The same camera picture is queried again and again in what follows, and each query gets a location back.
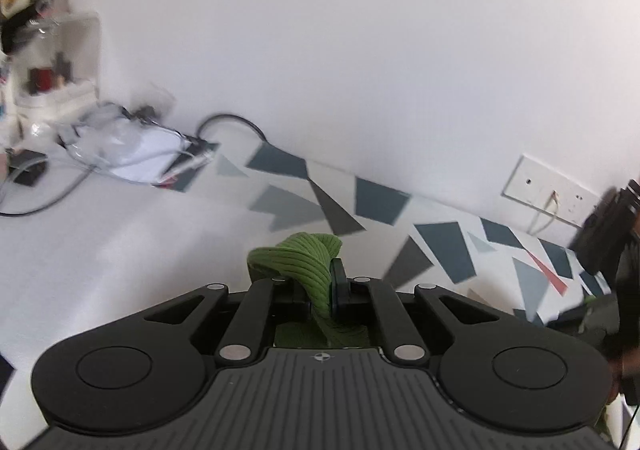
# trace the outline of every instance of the white wall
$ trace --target white wall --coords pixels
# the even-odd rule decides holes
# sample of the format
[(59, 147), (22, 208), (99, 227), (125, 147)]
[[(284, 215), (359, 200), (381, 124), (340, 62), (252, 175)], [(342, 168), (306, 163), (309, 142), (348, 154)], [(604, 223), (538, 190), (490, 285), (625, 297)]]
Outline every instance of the white wall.
[[(640, 0), (74, 0), (103, 94), (155, 84), (191, 131), (253, 119), (293, 153), (525, 229), (526, 152), (602, 192), (638, 175)], [(545, 236), (566, 242), (556, 224)]]

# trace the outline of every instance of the red object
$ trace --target red object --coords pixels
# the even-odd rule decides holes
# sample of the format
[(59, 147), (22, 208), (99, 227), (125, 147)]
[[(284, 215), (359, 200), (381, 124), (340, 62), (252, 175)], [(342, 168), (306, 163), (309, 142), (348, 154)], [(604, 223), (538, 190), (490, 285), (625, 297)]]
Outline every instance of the red object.
[(540, 268), (540, 271), (542, 271), (542, 273), (545, 274), (549, 282), (551, 282), (551, 285), (556, 288), (556, 291), (558, 291), (562, 296), (564, 296), (564, 293), (566, 293), (566, 290), (568, 289), (567, 284), (565, 284), (562, 280), (560, 280), (560, 277), (556, 273), (551, 271), (546, 265), (540, 262), (528, 249), (526, 249), (525, 251), (529, 253), (529, 256)]
[(53, 88), (53, 69), (37, 68), (36, 69), (36, 88), (38, 92), (48, 92)]

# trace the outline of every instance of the black cable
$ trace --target black cable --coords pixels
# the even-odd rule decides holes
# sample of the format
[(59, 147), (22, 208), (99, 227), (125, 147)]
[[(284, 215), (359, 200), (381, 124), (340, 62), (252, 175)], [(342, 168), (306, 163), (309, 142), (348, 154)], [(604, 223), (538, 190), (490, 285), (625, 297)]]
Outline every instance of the black cable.
[(636, 406), (636, 411), (634, 412), (633, 416), (631, 416), (631, 421), (629, 421), (629, 424), (626, 427), (625, 435), (622, 436), (622, 441), (620, 441), (619, 448), (624, 448), (625, 447), (626, 436), (629, 435), (629, 431), (631, 430), (631, 426), (633, 425), (634, 419), (636, 418), (636, 414), (638, 413), (638, 408), (640, 408), (640, 405)]
[(262, 139), (265, 143), (269, 142), (264, 132), (260, 130), (260, 128), (255, 123), (252, 123), (247, 118), (242, 117), (240, 115), (236, 115), (236, 114), (214, 114), (204, 118), (204, 120), (200, 123), (200, 125), (198, 126), (198, 129), (196, 130), (196, 137), (201, 141), (204, 141), (202, 137), (202, 133), (205, 131), (207, 126), (211, 125), (211, 123), (215, 123), (216, 121), (221, 121), (223, 119), (232, 119), (233, 121), (239, 121), (240, 123), (247, 125), (256, 134), (258, 134), (260, 139)]
[(49, 208), (55, 206), (60, 201), (66, 199), (76, 188), (78, 188), (78, 186), (80, 186), (80, 184), (84, 182), (86, 178), (88, 178), (89, 175), (91, 175), (94, 172), (94, 170), (95, 170), (95, 167), (87, 168), (87, 170), (81, 176), (79, 176), (79, 178), (76, 179), (76, 181), (73, 182), (73, 184), (71, 184), (69, 188), (67, 188), (64, 192), (62, 192), (58, 197), (56, 197), (52, 201), (49, 201), (47, 204), (39, 208), (35, 208), (35, 210), (22, 211), (20, 213), (4, 213), (0, 211), (0, 217), (9, 217), (9, 218), (29, 217), (30, 215), (35, 215), (36, 213), (40, 213), (41, 211), (49, 210)]

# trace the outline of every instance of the green cloth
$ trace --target green cloth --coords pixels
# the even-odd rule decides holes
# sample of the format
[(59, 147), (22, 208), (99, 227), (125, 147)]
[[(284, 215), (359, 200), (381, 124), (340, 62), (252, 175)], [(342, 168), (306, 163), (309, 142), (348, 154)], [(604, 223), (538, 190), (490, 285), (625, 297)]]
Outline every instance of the green cloth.
[(296, 233), (275, 247), (258, 247), (247, 256), (252, 281), (274, 276), (289, 277), (304, 287), (312, 304), (308, 322), (287, 322), (276, 328), (276, 347), (368, 347), (364, 325), (338, 324), (331, 319), (331, 260), (342, 241), (325, 233)]

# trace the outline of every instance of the white electrical outlet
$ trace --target white electrical outlet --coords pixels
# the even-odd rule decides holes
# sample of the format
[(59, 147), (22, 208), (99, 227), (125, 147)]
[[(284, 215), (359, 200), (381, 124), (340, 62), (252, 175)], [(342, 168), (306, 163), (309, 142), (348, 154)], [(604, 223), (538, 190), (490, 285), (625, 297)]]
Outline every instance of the white electrical outlet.
[(526, 155), (521, 157), (502, 194), (553, 215), (553, 192), (559, 198), (558, 219), (575, 226), (581, 226), (600, 201), (595, 193)]

